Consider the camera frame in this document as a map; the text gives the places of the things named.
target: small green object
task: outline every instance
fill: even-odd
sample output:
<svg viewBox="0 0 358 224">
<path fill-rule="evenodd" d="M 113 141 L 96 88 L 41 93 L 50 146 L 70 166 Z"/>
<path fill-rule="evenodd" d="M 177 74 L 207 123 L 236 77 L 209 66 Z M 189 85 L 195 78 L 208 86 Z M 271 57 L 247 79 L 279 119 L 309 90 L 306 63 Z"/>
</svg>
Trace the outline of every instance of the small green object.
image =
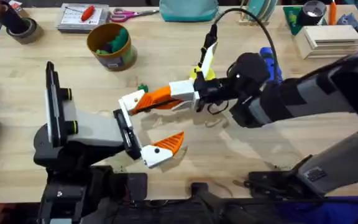
<svg viewBox="0 0 358 224">
<path fill-rule="evenodd" d="M 144 90 L 145 93 L 148 93 L 149 92 L 149 87 L 142 83 L 137 87 L 137 90 Z"/>
<path fill-rule="evenodd" d="M 97 54 L 110 54 L 109 52 L 105 51 L 105 50 L 96 50 Z"/>
</svg>

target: cup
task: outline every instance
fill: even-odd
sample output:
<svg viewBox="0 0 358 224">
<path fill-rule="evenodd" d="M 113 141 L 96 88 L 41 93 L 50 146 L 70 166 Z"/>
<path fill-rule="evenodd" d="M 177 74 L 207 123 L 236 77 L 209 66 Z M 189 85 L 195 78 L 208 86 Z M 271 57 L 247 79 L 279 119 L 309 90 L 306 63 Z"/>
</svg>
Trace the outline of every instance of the cup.
<svg viewBox="0 0 358 224">
<path fill-rule="evenodd" d="M 108 23 L 94 28 L 88 35 L 86 43 L 92 54 L 99 62 L 111 71 L 122 71 L 133 65 L 137 58 L 137 52 L 132 45 L 131 37 L 128 32 L 128 40 L 120 50 L 111 54 L 98 54 L 96 51 L 101 49 L 107 42 L 114 40 L 119 35 L 119 31 L 125 29 L 120 24 Z"/>
</svg>

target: black cable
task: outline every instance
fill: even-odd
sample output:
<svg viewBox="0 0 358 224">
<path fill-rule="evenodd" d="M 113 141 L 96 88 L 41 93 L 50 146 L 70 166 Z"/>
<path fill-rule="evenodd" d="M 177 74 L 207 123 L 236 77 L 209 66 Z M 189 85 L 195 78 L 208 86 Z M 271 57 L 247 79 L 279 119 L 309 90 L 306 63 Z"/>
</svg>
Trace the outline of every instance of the black cable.
<svg viewBox="0 0 358 224">
<path fill-rule="evenodd" d="M 114 223 L 114 221 L 116 220 L 116 217 L 117 217 L 117 215 L 118 215 L 118 211 L 119 211 L 119 209 L 120 209 L 120 206 L 118 206 L 117 207 L 117 210 L 116 210 L 116 212 L 114 212 L 114 217 L 112 218 L 112 220 L 111 220 L 111 223 L 110 224 L 113 224 Z"/>
<path fill-rule="evenodd" d="M 207 107 L 206 107 L 206 110 L 212 114 L 212 115 L 217 115 L 217 114 L 220 114 L 222 113 L 223 111 L 225 111 L 228 107 L 229 107 L 229 100 L 226 100 L 226 106 L 221 109 L 220 111 L 217 111 L 217 112 L 211 112 L 211 107 L 212 107 L 213 103 L 209 104 Z"/>
<path fill-rule="evenodd" d="M 242 9 L 242 8 L 232 8 L 232 9 L 227 9 L 225 10 L 222 14 L 220 14 L 218 16 L 218 18 L 215 19 L 214 21 L 214 24 L 216 25 L 219 20 L 228 12 L 232 12 L 232 11 L 240 11 L 240 12 L 243 12 L 245 14 L 247 14 L 248 16 L 250 16 L 251 18 L 253 18 L 258 24 L 259 26 L 262 28 L 262 30 L 265 32 L 265 35 L 267 37 L 267 40 L 270 44 L 270 48 L 272 48 L 272 52 L 273 52 L 273 57 L 274 57 L 274 65 L 273 65 L 273 70 L 274 70 L 274 82 L 276 83 L 277 80 L 278 80 L 278 73 L 277 73 L 277 65 L 278 65 L 278 61 L 277 61 L 277 54 L 276 54 L 276 49 L 274 47 L 274 44 L 273 44 L 273 40 L 269 34 L 269 32 L 267 32 L 267 29 L 266 27 L 264 26 L 264 24 L 256 17 L 254 16 L 251 12 L 245 10 L 245 9 Z"/>
<path fill-rule="evenodd" d="M 205 202 L 203 201 L 203 199 L 198 198 L 197 202 L 201 204 L 201 206 L 202 206 L 202 208 L 203 208 L 203 210 L 204 210 L 205 215 L 208 217 L 209 223 L 210 223 L 210 224 L 215 224 L 215 223 L 216 223 L 216 222 L 215 222 L 215 218 L 214 218 L 214 217 L 212 216 L 212 214 L 209 212 L 208 207 L 206 206 L 206 204 L 205 204 Z"/>
</svg>

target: wooden tabletop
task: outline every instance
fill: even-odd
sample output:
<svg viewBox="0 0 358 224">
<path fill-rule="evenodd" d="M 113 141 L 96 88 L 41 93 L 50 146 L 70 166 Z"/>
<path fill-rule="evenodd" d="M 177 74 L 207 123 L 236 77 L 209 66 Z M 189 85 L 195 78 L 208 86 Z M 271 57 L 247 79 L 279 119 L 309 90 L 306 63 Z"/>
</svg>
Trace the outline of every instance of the wooden tabletop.
<svg viewBox="0 0 358 224">
<path fill-rule="evenodd" d="M 156 90 L 168 82 L 187 79 L 211 25 L 164 22 L 160 14 L 131 19 L 124 25 L 139 54 L 137 61 L 126 71 L 108 72 L 87 49 L 86 35 L 56 30 L 58 8 L 26 11 L 44 29 L 39 41 L 21 45 L 4 30 L 0 33 L 0 202 L 39 202 L 44 190 L 47 173 L 33 162 L 33 138 L 45 123 L 47 61 L 55 64 L 61 86 L 72 88 L 79 110 L 109 116 L 119 108 L 118 99 L 136 91 L 141 83 Z M 350 12 L 358 19 L 356 7 L 337 7 L 338 16 Z M 225 76 L 241 53 L 269 46 L 260 27 L 239 26 L 238 17 L 233 12 L 218 24 L 219 46 L 213 62 L 218 77 Z M 276 8 L 267 29 L 286 78 L 299 77 L 333 61 L 301 59 L 282 7 Z M 144 145 L 185 132 L 182 149 L 160 167 L 150 170 L 124 152 L 102 161 L 118 172 L 148 173 L 148 199 L 187 198 L 189 184 L 196 181 L 209 183 L 218 196 L 250 197 L 240 186 L 248 172 L 274 166 L 290 169 L 305 156 L 317 154 L 358 130 L 358 117 L 347 113 L 291 119 L 257 129 L 239 127 L 228 111 L 212 116 L 207 112 L 153 110 L 132 117 L 132 121 Z M 358 184 L 331 195 L 358 195 Z"/>
</svg>

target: red-handled scissors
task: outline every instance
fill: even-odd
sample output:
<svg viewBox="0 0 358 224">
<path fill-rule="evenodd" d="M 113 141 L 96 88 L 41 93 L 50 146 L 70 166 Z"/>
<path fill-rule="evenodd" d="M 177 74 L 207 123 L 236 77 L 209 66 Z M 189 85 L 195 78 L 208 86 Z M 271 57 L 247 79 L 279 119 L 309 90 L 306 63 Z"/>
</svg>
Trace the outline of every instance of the red-handled scissors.
<svg viewBox="0 0 358 224">
<path fill-rule="evenodd" d="M 138 17 L 138 16 L 148 16 L 152 14 L 158 13 L 158 9 L 142 11 L 142 12 L 134 12 L 134 11 L 127 11 L 121 8 L 115 8 L 110 16 L 110 20 L 113 22 L 125 22 L 130 18 Z"/>
</svg>

